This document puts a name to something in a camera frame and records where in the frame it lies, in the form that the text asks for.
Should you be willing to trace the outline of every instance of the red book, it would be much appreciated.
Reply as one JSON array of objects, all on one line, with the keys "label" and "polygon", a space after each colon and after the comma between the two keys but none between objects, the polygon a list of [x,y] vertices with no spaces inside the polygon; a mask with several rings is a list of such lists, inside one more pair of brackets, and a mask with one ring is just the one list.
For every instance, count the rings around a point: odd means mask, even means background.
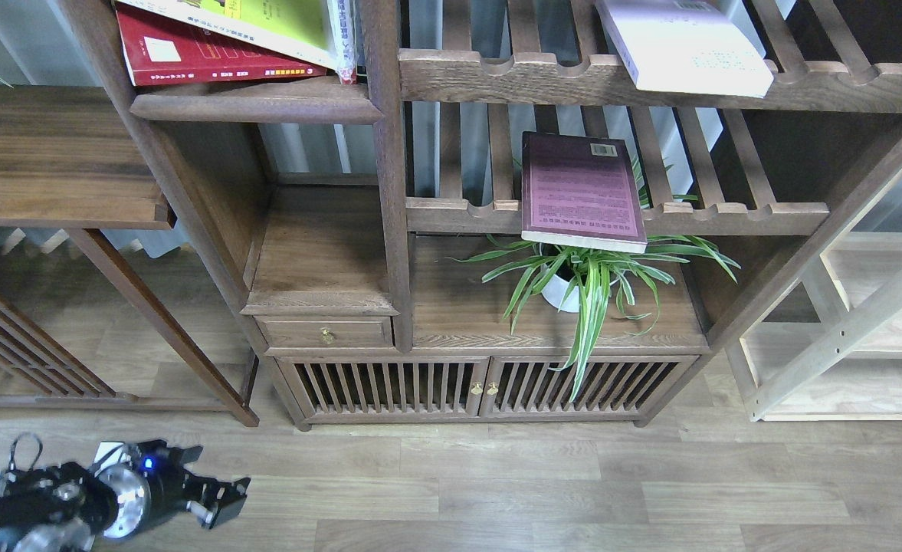
[{"label": "red book", "polygon": [[324,67],[126,4],[117,4],[117,22],[136,87],[325,74]]}]

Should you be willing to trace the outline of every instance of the slatted cabinet door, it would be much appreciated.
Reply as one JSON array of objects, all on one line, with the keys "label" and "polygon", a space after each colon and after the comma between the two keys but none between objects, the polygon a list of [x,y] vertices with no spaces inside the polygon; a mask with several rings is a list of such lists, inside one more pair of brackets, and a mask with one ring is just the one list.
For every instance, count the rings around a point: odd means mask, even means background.
[{"label": "slatted cabinet door", "polygon": [[639,420],[696,356],[594,356],[570,401],[573,369],[565,357],[493,357],[479,416],[521,419]]},{"label": "slatted cabinet door", "polygon": [[488,371],[486,356],[278,361],[312,423],[475,417]]}]

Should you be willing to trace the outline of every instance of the white flower pot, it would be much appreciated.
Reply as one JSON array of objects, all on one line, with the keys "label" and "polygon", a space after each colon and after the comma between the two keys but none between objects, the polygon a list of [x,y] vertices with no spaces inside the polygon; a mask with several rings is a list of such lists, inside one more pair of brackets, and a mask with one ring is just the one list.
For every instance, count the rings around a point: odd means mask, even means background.
[{"label": "white flower pot", "polygon": [[550,278],[549,282],[546,282],[546,286],[543,287],[543,297],[547,303],[559,308],[560,311],[580,312],[580,293],[578,293],[578,290],[573,290],[570,296],[566,298],[566,301],[563,300],[567,286],[569,286],[567,280],[563,280],[560,276],[553,274],[553,278]]}]

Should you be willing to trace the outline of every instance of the wooden shelf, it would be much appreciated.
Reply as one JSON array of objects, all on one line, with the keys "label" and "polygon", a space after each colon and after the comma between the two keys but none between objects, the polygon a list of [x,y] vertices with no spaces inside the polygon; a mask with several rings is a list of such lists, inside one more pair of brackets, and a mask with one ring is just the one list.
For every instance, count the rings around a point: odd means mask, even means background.
[{"label": "wooden shelf", "polygon": [[[443,233],[518,234],[521,230],[520,189],[515,181],[510,143],[510,116],[504,106],[488,107],[492,202],[475,206],[462,198],[461,115],[457,104],[441,104],[441,159],[439,198],[406,199],[409,230]],[[581,108],[588,136],[608,136],[604,112]],[[675,202],[662,164],[658,136],[647,107],[629,108],[628,114],[649,185],[653,206],[642,209],[645,231],[650,235],[810,235],[828,216],[821,202],[779,202],[756,152],[754,140],[739,110],[721,110],[728,140],[739,162],[741,174],[721,189],[713,155],[700,128],[694,108],[674,109],[679,136],[693,175],[691,193],[696,204]],[[543,132],[558,132],[556,108],[538,107],[536,126]],[[728,200],[739,196],[747,203]]]},{"label": "wooden shelf", "polygon": [[[763,99],[637,90],[619,56],[608,53],[592,0],[570,2],[569,33],[576,38],[579,51],[573,65],[559,63],[555,54],[541,51],[531,2],[509,2],[507,22],[513,53],[509,59],[483,59],[471,51],[466,2],[445,2],[444,49],[399,52],[402,99],[902,113],[902,63],[871,63],[867,56],[872,58],[878,52],[864,52],[830,0],[812,1],[818,17],[807,14],[802,18],[809,19],[821,41],[831,43],[834,51],[830,57],[838,58],[835,61],[827,61],[828,57],[805,59],[807,44],[796,42],[773,0],[748,4],[756,6],[749,13],[762,42],[776,51],[769,56],[774,84]],[[549,24],[555,27],[563,22]]]},{"label": "wooden shelf", "polygon": [[0,85],[0,226],[172,223],[103,88]]},{"label": "wooden shelf", "polygon": [[[482,284],[481,275],[496,265],[460,263],[488,251],[485,238],[427,235],[413,241],[415,258],[415,352],[439,353],[453,349],[460,353],[496,353],[521,350],[528,354],[566,354],[576,328],[576,314],[564,314],[534,297],[522,311],[515,334],[510,322],[502,321],[518,274],[507,274]],[[649,321],[618,319],[616,309],[608,311],[597,354],[699,354],[707,352],[706,338],[690,300],[686,284],[676,267],[662,267],[675,276],[675,286],[661,288],[661,318],[651,332],[635,336]],[[637,286],[638,304],[634,314],[654,312],[647,288]]]},{"label": "wooden shelf", "polygon": [[[762,324],[745,338],[745,360],[770,381],[811,343],[817,324]],[[765,420],[902,419],[902,359],[857,350],[767,411]]]},{"label": "wooden shelf", "polygon": [[243,123],[371,125],[382,118],[364,84],[341,84],[331,76],[293,83],[161,87],[139,94],[131,113],[152,121]]},{"label": "wooden shelf", "polygon": [[377,188],[281,186],[243,314],[395,314]]}]

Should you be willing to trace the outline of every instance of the book cover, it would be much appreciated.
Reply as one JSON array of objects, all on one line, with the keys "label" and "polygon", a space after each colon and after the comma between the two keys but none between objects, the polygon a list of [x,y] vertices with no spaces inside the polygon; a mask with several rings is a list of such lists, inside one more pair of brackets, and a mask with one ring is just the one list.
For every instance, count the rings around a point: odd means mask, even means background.
[{"label": "book cover", "polygon": [[324,0],[117,0],[262,48],[334,67],[338,58]]},{"label": "book cover", "polygon": [[774,80],[754,45],[702,0],[595,0],[638,90],[764,97]]},{"label": "book cover", "polygon": [[522,133],[522,238],[644,252],[625,141]]},{"label": "book cover", "polygon": [[307,62],[118,4],[124,60],[136,87],[322,76]]},{"label": "book cover", "polygon": [[342,84],[356,83],[356,29],[352,0],[325,0],[335,36],[338,62],[335,71]]}]

